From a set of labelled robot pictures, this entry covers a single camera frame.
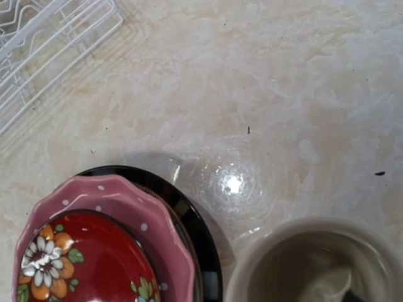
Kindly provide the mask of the pink dotted scalloped plate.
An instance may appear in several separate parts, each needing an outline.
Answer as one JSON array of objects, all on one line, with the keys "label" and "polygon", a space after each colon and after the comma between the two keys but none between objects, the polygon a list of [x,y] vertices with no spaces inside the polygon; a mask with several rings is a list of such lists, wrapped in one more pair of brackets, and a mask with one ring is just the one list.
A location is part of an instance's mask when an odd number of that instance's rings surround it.
[{"label": "pink dotted scalloped plate", "polygon": [[151,190],[114,175],[73,177],[35,205],[16,244],[12,299],[28,237],[53,217],[81,210],[106,215],[138,241],[154,268],[161,301],[202,300],[200,266],[179,217]]}]

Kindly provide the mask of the black rimmed striped plate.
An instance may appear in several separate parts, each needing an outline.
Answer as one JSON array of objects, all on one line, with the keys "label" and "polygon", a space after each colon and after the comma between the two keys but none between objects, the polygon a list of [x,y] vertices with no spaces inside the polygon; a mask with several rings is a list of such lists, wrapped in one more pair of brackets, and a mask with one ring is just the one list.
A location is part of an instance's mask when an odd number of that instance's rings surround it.
[{"label": "black rimmed striped plate", "polygon": [[168,208],[179,217],[195,248],[202,274],[203,300],[223,301],[224,285],[219,253],[210,230],[194,203],[167,180],[138,167],[105,165],[82,171],[78,173],[78,176],[91,177],[110,174],[122,176],[133,184],[150,189],[167,203]]}]

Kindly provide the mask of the seashell print mug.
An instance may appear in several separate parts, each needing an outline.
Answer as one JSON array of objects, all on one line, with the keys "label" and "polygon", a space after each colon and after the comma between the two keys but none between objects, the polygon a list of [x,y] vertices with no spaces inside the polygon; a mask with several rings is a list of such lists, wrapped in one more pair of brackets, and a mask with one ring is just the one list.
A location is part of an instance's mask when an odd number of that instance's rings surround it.
[{"label": "seashell print mug", "polygon": [[402,301],[402,259],[384,239],[346,220],[305,218],[254,241],[226,301]]}]

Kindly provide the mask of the black wavy line bowl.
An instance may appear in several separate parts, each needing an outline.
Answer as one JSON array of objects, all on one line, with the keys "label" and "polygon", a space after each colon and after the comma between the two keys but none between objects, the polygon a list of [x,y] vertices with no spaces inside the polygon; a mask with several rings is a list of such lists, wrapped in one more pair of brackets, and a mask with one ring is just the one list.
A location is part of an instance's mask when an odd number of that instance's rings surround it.
[{"label": "black wavy line bowl", "polygon": [[96,211],[61,213],[33,232],[13,301],[161,301],[154,268],[126,229]]}]

